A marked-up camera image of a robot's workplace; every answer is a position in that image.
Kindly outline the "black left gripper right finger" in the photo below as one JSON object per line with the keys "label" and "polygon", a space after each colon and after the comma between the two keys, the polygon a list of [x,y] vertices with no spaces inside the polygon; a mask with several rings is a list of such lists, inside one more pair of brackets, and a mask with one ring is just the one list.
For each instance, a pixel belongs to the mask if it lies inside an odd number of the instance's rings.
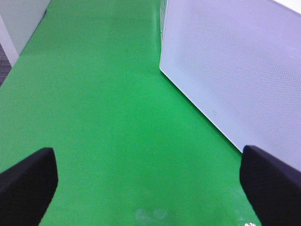
{"label": "black left gripper right finger", "polygon": [[300,171],[254,145],[246,145],[239,181],[263,226],[301,224]]}

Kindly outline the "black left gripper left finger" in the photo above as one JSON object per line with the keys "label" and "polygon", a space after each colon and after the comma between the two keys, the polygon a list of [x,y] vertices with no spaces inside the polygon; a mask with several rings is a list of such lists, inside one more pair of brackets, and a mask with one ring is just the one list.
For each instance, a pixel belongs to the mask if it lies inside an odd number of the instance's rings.
{"label": "black left gripper left finger", "polygon": [[37,226],[58,185],[55,152],[44,147],[0,174],[0,224]]}

